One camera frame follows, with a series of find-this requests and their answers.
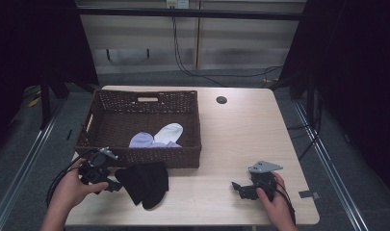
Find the hand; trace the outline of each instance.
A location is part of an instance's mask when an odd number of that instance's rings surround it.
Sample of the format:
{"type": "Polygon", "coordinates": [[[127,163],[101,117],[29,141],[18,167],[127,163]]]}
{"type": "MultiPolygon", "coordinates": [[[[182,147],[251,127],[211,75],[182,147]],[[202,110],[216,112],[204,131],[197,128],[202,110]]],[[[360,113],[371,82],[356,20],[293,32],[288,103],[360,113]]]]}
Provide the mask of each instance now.
{"type": "Polygon", "coordinates": [[[51,198],[46,216],[40,230],[64,230],[65,221],[72,208],[80,204],[84,198],[95,192],[108,188],[107,182],[94,185],[84,185],[78,176],[78,167],[86,160],[80,159],[72,165],[69,171],[60,181],[51,198]]]}
{"type": "MultiPolygon", "coordinates": [[[[285,189],[284,180],[281,178],[281,176],[276,172],[273,172],[273,175],[276,179],[276,182],[285,189]]],[[[281,186],[277,185],[276,188],[285,194],[285,191],[281,186]]],[[[293,220],[291,219],[288,203],[285,198],[281,196],[281,194],[275,192],[273,202],[270,202],[266,193],[262,189],[257,188],[257,194],[267,211],[269,220],[279,231],[297,230],[297,227],[294,225],[293,220]]]]}

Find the sock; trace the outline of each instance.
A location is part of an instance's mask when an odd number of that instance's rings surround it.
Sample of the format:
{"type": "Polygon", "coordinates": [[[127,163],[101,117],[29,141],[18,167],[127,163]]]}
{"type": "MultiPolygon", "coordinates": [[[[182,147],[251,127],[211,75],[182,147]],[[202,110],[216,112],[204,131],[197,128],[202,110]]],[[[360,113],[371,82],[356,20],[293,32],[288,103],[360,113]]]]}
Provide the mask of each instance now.
{"type": "Polygon", "coordinates": [[[162,143],[162,142],[154,142],[154,143],[151,143],[149,145],[149,147],[167,147],[167,145],[162,143]]]}
{"type": "Polygon", "coordinates": [[[169,190],[168,171],[163,163],[144,165],[152,181],[152,191],[143,199],[143,207],[150,210],[159,204],[169,190]]]}
{"type": "Polygon", "coordinates": [[[129,143],[129,147],[149,147],[152,143],[152,135],[149,133],[140,132],[132,138],[131,142],[129,143]]]}
{"type": "Polygon", "coordinates": [[[163,127],[153,138],[153,142],[168,144],[170,141],[176,142],[182,135],[183,127],[178,123],[171,123],[163,127]]]}
{"type": "Polygon", "coordinates": [[[119,169],[116,171],[115,177],[126,189],[135,205],[141,203],[152,191],[153,182],[151,175],[148,174],[148,171],[142,165],[119,169]]]}
{"type": "Polygon", "coordinates": [[[181,145],[177,144],[176,142],[168,142],[168,144],[166,145],[166,147],[182,147],[181,145]]]}

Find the table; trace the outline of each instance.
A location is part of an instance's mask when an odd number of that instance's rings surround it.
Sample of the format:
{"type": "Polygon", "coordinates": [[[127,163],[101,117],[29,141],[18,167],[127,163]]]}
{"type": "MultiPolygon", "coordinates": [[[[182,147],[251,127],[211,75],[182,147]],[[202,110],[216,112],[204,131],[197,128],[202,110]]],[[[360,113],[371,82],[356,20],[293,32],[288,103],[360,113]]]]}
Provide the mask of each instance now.
{"type": "Polygon", "coordinates": [[[169,191],[151,211],[135,206],[125,189],[90,194],[68,216],[66,225],[265,225],[258,200],[241,199],[231,182],[251,185],[247,168],[266,161],[284,168],[297,224],[315,224],[318,211],[273,92],[262,89],[108,86],[104,90],[197,90],[202,150],[199,169],[168,169],[169,191]],[[218,96],[227,98],[219,104],[218,96]]]}

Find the gray floor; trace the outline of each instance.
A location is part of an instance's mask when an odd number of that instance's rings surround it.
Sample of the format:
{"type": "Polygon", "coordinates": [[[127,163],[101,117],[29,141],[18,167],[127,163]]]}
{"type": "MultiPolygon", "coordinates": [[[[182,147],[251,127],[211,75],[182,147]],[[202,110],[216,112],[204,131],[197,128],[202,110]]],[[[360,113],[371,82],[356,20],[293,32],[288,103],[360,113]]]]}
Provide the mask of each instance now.
{"type": "MultiPolygon", "coordinates": [[[[197,74],[207,74],[208,78],[190,77],[181,71],[153,71],[124,74],[101,74],[101,86],[202,86],[230,88],[263,88],[275,81],[280,69],[267,76],[228,77],[213,74],[252,75],[262,73],[264,69],[235,70],[199,70],[197,74]]],[[[66,100],[52,97],[53,105],[63,103],[57,115],[55,125],[48,140],[39,152],[36,164],[24,179],[24,187],[8,211],[6,220],[2,220],[3,230],[37,230],[45,213],[44,198],[47,188],[55,175],[66,166],[73,154],[73,145],[86,115],[91,95],[75,86],[69,86],[71,94],[66,100]]],[[[301,125],[295,103],[288,89],[274,92],[279,109],[287,127],[301,125]]],[[[27,107],[33,96],[24,98],[23,105],[9,128],[9,135],[0,145],[0,203],[11,182],[25,160],[34,140],[39,133],[40,104],[27,107]]],[[[305,103],[305,98],[297,100],[305,103]]],[[[300,155],[310,143],[304,129],[290,129],[297,155],[300,155]]],[[[369,230],[390,230],[390,193],[384,188],[377,176],[361,158],[354,143],[347,143],[345,133],[337,121],[327,111],[323,111],[321,139],[336,166],[346,188],[351,193],[359,213],[363,216],[369,230]]],[[[355,230],[346,209],[337,195],[334,186],[325,172],[324,166],[314,148],[310,148],[300,161],[308,186],[321,198],[315,200],[321,220],[315,225],[300,225],[299,230],[355,230]]],[[[70,227],[67,230],[126,230],[126,227],[70,227]]],[[[149,227],[130,227],[129,230],[156,230],[149,227]]],[[[251,227],[197,227],[195,230],[251,230],[251,227]]],[[[257,230],[274,230],[270,226],[257,227],[257,230]]]]}

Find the brown wicker basket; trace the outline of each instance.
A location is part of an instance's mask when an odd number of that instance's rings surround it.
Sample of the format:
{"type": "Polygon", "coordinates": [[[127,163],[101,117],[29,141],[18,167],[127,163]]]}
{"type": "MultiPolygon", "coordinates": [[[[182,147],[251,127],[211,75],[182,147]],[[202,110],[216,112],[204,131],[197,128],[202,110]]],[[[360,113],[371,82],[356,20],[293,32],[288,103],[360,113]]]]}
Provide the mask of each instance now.
{"type": "Polygon", "coordinates": [[[116,167],[154,162],[163,162],[167,168],[199,167],[197,91],[96,90],[75,150],[81,154],[107,146],[118,156],[116,167]],[[154,136],[170,123],[182,125],[177,141],[182,147],[129,147],[136,134],[154,136]]]}

